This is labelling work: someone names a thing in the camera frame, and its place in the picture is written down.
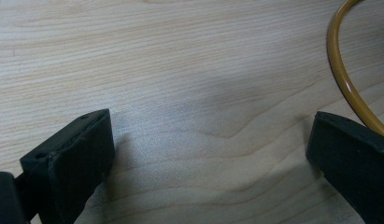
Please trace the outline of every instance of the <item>wood grain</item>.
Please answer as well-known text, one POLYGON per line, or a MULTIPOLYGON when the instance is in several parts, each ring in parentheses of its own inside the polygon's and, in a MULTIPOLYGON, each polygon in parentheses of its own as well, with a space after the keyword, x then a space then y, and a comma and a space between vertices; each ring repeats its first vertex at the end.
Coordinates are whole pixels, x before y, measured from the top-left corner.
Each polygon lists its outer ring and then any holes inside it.
MULTIPOLYGON (((305 158, 316 111, 358 120, 326 56, 342 2, 0 1, 0 170, 110 108, 116 163, 77 223, 363 223, 305 158)), ((341 49, 384 122, 384 0, 341 49)))

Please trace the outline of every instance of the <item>cable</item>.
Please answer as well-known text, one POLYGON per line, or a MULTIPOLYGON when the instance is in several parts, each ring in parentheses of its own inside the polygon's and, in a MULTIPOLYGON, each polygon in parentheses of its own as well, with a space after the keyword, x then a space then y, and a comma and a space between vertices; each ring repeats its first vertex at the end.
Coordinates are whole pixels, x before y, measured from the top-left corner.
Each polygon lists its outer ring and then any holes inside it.
POLYGON ((339 29, 340 23, 348 10, 359 0, 347 0, 341 8, 337 10, 332 18, 328 31, 328 55, 329 61, 334 72, 334 77, 340 90, 343 92, 348 103, 354 109, 355 113, 360 117, 364 124, 371 130, 384 136, 384 124, 369 109, 367 104, 361 98, 360 94, 352 85, 351 79, 347 74, 346 68, 341 59, 339 48, 339 29))

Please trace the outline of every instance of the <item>black plastic part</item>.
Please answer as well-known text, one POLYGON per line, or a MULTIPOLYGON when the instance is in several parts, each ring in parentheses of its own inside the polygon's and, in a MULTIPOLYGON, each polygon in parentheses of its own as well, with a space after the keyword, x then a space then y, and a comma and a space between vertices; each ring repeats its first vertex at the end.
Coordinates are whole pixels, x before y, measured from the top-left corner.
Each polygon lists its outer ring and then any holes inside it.
POLYGON ((0 172, 0 224, 25 224, 14 176, 0 172))
POLYGON ((384 223, 383 136, 350 119, 318 112, 306 156, 366 223, 384 223))
POLYGON ((24 213, 42 223, 74 223, 115 156, 109 110, 75 119, 23 156, 17 177, 24 213))

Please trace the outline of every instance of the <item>wooden surface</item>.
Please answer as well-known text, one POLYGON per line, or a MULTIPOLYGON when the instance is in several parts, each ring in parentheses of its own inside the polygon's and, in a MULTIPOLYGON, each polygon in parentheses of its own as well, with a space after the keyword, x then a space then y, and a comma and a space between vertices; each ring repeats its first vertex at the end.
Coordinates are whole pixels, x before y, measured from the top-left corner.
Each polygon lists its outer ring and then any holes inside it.
MULTIPOLYGON (((0 1, 0 170, 110 108, 117 159, 77 223, 363 223, 305 158, 342 0, 0 1)), ((384 0, 341 31, 384 122, 384 0)))

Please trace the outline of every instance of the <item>light wood surface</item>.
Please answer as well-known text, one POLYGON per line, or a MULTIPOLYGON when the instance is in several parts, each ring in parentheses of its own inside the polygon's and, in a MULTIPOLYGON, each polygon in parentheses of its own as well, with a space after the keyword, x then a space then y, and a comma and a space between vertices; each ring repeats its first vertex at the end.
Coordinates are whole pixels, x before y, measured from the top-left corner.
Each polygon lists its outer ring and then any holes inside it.
MULTIPOLYGON (((110 108, 117 159, 77 223, 363 223, 305 157, 316 111, 357 119, 326 56, 342 2, 0 1, 0 171, 110 108)), ((341 46, 384 122, 384 0, 341 46)))

